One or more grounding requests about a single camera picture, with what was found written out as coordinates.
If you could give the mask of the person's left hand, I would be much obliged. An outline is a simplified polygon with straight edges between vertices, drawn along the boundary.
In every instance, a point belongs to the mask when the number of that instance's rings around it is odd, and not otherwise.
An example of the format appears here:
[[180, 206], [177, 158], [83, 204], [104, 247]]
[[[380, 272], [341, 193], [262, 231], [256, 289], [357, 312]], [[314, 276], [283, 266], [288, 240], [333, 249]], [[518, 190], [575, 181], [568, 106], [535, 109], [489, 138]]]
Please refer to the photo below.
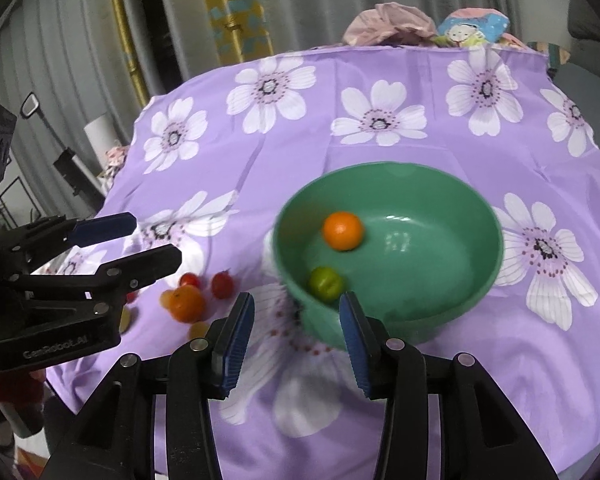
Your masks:
[[0, 403], [26, 408], [38, 404], [44, 396], [46, 370], [0, 374]]

